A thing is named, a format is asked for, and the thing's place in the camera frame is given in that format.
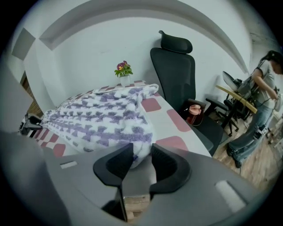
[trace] person's hand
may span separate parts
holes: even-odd
[[[274,90],[269,90],[268,94],[269,94],[269,96],[270,96],[270,98],[272,100],[277,100],[278,99],[278,95],[277,95],[277,93]]]

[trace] red and white checkered tablecloth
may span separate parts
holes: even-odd
[[[128,87],[145,85],[145,81],[139,80],[134,81]],[[121,84],[117,84],[114,87],[102,87],[100,91],[115,90],[117,88],[122,88]],[[92,92],[93,90],[90,90],[86,93],[70,97],[68,100],[79,99],[83,95]],[[147,112],[148,119],[151,120],[157,144],[176,147],[210,157],[209,152],[188,124],[158,93],[151,98],[143,100],[141,104]],[[53,149],[57,157],[80,153],[46,128],[36,132],[34,138],[42,147]]]

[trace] gray t-shirt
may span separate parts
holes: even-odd
[[[264,82],[272,89],[275,89],[275,76],[278,75],[274,73],[270,62],[268,60],[262,61],[257,69],[260,69],[262,71],[262,74],[264,75]],[[260,88],[257,100],[259,103],[263,103],[263,105],[268,108],[273,109],[275,106],[275,101],[270,99],[268,92]]]

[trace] white flower pot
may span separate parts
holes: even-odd
[[[120,83],[123,87],[129,86],[131,84],[130,76],[120,77]]]

